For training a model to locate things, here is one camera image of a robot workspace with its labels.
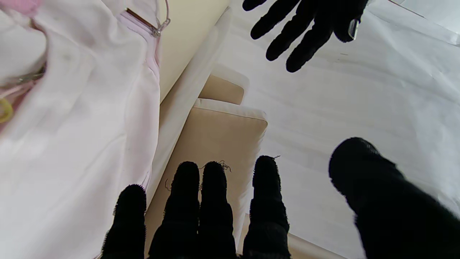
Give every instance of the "black glove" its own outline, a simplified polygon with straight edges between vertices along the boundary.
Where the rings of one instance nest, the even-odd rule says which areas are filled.
[[[266,0],[244,0],[243,9],[252,10]],[[342,42],[355,39],[361,15],[368,0],[277,0],[254,25],[251,37],[258,39],[269,32],[277,23],[282,21],[298,4],[296,14],[286,23],[267,49],[266,57],[273,61],[286,51],[314,19],[315,24],[309,30],[302,42],[294,49],[286,62],[289,72],[299,70],[315,52],[331,37],[332,32]]]

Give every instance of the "loose thread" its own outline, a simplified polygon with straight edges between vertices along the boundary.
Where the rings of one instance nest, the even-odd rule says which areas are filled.
[[[165,181],[165,188],[166,190],[171,191],[171,189],[168,188],[168,178],[166,178],[166,181]]]

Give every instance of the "white fabric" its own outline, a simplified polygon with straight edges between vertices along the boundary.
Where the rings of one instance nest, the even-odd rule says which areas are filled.
[[[159,81],[101,1],[44,1],[36,22],[46,75],[0,135],[1,257],[90,259],[118,194],[148,184]]]
[[[228,8],[161,103],[158,146],[152,163],[152,180],[146,190],[147,207],[166,169],[190,109],[203,89],[214,63],[219,58],[231,17],[232,10]]]
[[[459,213],[458,35],[378,0],[367,8],[356,41],[332,36],[291,74],[285,63],[299,40],[278,60],[265,59],[286,21],[250,38],[273,2],[251,12],[233,2],[234,22],[218,62],[251,81],[243,105],[267,113],[262,153],[281,155],[276,161],[292,234],[364,258],[352,211],[328,178],[330,154],[352,136],[371,141],[412,182]]]
[[[0,10],[0,57],[8,64],[0,69],[0,85],[8,83],[10,77],[40,69],[44,63],[45,51],[44,33],[24,28]]]

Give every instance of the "yellow object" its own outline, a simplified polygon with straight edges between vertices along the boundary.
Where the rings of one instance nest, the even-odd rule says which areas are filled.
[[[0,99],[0,108],[3,110],[0,114],[0,123],[7,122],[13,116],[13,107],[7,99]]]

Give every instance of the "sofa armrest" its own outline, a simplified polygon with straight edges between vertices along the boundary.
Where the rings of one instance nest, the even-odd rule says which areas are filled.
[[[163,220],[163,210],[170,194],[166,187],[170,186],[177,167],[184,161],[202,167],[209,161],[223,160],[230,167],[226,170],[227,199],[233,210],[233,235],[238,244],[252,190],[253,167],[267,125],[262,111],[197,99],[145,215],[146,253]]]

